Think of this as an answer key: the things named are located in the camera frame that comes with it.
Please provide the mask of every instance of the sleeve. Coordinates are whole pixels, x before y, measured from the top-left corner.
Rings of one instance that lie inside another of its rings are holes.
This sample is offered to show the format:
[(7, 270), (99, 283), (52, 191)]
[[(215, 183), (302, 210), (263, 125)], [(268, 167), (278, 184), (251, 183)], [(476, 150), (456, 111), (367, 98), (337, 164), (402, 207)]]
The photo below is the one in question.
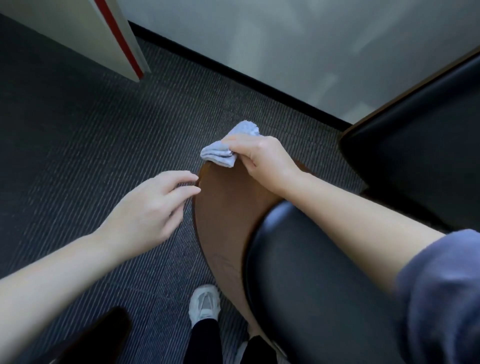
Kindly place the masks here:
[(444, 236), (398, 274), (398, 339), (407, 363), (480, 363), (480, 233)]

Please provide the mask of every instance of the white wall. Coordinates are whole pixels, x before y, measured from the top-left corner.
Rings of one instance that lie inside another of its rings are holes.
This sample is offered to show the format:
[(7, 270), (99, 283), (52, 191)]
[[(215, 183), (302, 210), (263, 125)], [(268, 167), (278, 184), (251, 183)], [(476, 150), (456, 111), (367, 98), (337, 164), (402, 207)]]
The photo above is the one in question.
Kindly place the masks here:
[(354, 123), (480, 44), (478, 0), (119, 0), (134, 23)]
[(138, 81), (93, 0), (1, 0), (0, 13)]

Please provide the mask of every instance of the baseboard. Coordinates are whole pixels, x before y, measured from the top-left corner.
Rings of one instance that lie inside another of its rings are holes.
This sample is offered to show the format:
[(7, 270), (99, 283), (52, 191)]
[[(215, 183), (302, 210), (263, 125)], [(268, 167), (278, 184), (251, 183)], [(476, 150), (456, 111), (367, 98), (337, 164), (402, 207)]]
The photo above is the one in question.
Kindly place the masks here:
[(217, 61), (214, 61), (206, 56), (201, 55), (191, 49), (188, 49), (178, 43), (175, 43), (172, 40), (165, 38), (157, 33), (154, 33), (148, 29), (143, 28), (135, 23), (129, 22), (132, 27), (133, 33), (147, 42), (156, 44), (159, 47), (167, 49), (168, 51), (178, 54), (188, 60), (201, 64), (202, 66), (209, 68), (215, 72), (218, 72), (239, 84), (247, 86), (252, 90), (260, 92), (261, 94), (272, 98), (275, 101), (278, 101), (292, 109), (295, 109), (305, 115), (308, 115), (323, 124), (331, 126), (340, 131), (344, 131), (351, 126), (350, 123), (343, 121), (333, 115), (330, 115), (316, 107), (307, 104), (306, 102), (300, 101), (293, 96), (287, 95), (286, 93), (277, 90), (269, 85), (264, 84), (254, 78), (251, 78), (243, 73), (240, 73), (232, 68), (229, 68)]

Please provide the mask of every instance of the leg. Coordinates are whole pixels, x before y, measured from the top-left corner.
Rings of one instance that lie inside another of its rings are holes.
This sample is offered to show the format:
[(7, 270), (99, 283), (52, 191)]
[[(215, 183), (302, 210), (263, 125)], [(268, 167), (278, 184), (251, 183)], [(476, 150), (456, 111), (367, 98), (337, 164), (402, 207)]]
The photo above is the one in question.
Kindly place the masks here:
[(248, 341), (240, 364), (277, 364), (276, 352), (261, 336)]
[(198, 287), (190, 300), (192, 335), (183, 359), (184, 364), (222, 364), (222, 345), (218, 327), (220, 296), (213, 285)]

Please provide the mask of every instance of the chair backrest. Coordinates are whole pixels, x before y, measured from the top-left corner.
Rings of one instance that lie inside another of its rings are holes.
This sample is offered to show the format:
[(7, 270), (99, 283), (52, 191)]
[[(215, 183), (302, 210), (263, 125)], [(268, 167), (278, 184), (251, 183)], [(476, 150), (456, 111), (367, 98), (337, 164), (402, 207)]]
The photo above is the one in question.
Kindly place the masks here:
[(340, 149), (373, 189), (449, 229), (480, 230), (480, 53), (348, 129)]

